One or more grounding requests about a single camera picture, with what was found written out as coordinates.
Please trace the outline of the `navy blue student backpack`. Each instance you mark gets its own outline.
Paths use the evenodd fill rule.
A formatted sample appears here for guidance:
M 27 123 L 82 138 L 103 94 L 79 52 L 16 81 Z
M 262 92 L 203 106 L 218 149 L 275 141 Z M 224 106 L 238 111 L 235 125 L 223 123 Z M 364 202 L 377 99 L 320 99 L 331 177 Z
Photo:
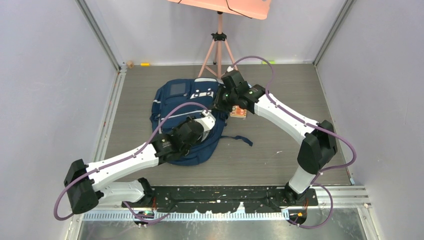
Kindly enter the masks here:
M 156 91 L 152 107 L 150 122 L 154 131 L 157 126 L 174 108 L 187 102 L 196 102 L 205 107 L 212 106 L 219 87 L 222 85 L 215 78 L 199 77 L 195 79 L 173 79 Z M 173 113 L 158 130 L 158 133 L 168 133 L 171 129 L 186 120 L 187 117 L 201 118 L 204 109 L 196 105 L 188 105 Z M 216 124 L 213 129 L 203 134 L 201 143 L 190 149 L 186 156 L 171 161 L 177 166 L 196 166 L 206 162 L 214 153 L 220 139 L 225 138 L 223 131 L 227 126 L 229 114 L 213 111 Z

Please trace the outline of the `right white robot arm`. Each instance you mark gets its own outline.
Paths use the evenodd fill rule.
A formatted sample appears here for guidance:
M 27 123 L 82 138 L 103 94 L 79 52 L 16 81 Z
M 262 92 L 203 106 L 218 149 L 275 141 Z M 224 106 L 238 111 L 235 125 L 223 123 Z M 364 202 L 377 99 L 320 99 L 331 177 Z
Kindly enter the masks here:
M 289 205 L 299 205 L 319 171 L 338 152 L 334 126 L 327 120 L 317 122 L 301 115 L 259 84 L 250 86 L 234 68 L 229 68 L 221 80 L 223 86 L 218 89 L 214 109 L 231 112 L 234 106 L 238 106 L 269 120 L 300 145 L 298 167 L 282 192 Z

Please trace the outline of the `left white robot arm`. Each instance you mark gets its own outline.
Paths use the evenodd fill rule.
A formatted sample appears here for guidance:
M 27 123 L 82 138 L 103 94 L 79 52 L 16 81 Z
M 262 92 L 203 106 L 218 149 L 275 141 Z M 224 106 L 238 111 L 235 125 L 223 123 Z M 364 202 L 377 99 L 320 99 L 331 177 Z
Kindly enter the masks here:
M 157 134 L 150 143 L 131 151 L 89 164 L 82 159 L 74 161 L 64 180 L 72 213 L 83 214 L 99 204 L 110 202 L 137 203 L 148 207 L 153 202 L 154 191 L 145 178 L 130 182 L 118 180 L 188 155 L 204 133 L 212 130 L 215 122 L 212 116 L 189 117 L 169 133 Z

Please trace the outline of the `orange calculator toy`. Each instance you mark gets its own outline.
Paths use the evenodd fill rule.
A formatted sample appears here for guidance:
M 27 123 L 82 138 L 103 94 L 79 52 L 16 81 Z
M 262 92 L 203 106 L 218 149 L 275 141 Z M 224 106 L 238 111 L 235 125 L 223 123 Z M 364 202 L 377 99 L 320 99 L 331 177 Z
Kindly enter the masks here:
M 248 111 L 246 109 L 243 109 L 239 107 L 238 105 L 234 105 L 232 107 L 230 117 L 245 119 L 247 117 L 247 113 Z

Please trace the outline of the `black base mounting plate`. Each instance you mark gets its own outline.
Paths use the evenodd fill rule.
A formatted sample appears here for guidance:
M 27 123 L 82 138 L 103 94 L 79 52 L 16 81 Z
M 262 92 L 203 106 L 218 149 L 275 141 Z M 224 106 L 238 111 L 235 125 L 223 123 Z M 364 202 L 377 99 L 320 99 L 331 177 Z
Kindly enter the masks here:
M 148 208 L 160 213 L 205 214 L 276 213 L 286 207 L 315 207 L 319 204 L 316 191 L 309 188 L 299 199 L 279 186 L 154 186 L 133 208 Z

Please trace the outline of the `pink music stand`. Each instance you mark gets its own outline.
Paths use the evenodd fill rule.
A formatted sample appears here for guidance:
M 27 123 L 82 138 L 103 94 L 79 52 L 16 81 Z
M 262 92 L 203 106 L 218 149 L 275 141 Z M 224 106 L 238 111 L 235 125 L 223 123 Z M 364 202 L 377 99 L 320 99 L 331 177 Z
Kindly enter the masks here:
M 232 65 L 234 67 L 237 66 L 228 44 L 228 37 L 223 32 L 224 13 L 248 19 L 265 20 L 268 17 L 272 3 L 270 0 L 174 0 L 173 2 L 216 12 L 217 30 L 211 34 L 211 44 L 201 65 L 198 77 L 201 77 L 204 71 L 208 71 L 218 79 L 224 75 L 222 69 L 223 47 L 226 48 Z

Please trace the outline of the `small cork piece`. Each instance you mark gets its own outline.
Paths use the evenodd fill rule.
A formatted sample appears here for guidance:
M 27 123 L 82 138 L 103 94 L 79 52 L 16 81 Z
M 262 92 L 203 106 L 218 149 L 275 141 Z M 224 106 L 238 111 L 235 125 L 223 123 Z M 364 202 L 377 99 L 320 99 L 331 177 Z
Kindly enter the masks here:
M 129 61 L 127 61 L 126 62 L 126 65 L 127 65 L 127 67 L 129 68 L 129 69 L 132 69 L 135 65 L 134 65 L 134 62 L 132 61 L 132 60 L 129 60 Z

